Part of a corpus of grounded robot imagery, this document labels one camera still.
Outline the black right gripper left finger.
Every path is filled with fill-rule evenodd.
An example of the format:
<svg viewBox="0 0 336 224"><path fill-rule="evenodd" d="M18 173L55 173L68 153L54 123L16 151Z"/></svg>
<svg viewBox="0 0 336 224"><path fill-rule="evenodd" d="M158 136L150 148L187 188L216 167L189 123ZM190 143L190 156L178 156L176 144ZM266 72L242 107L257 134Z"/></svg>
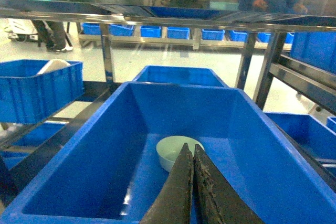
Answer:
<svg viewBox="0 0 336 224"><path fill-rule="evenodd" d="M184 143L160 193L140 223L190 223L193 180L193 155Z"/></svg>

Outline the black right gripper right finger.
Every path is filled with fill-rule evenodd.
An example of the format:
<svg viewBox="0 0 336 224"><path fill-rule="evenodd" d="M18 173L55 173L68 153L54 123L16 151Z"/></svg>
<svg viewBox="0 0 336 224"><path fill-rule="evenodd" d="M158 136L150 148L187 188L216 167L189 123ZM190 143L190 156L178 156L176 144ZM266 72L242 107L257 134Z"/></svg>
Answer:
<svg viewBox="0 0 336 224"><path fill-rule="evenodd" d="M264 223L198 144L194 149L194 188L201 223Z"/></svg>

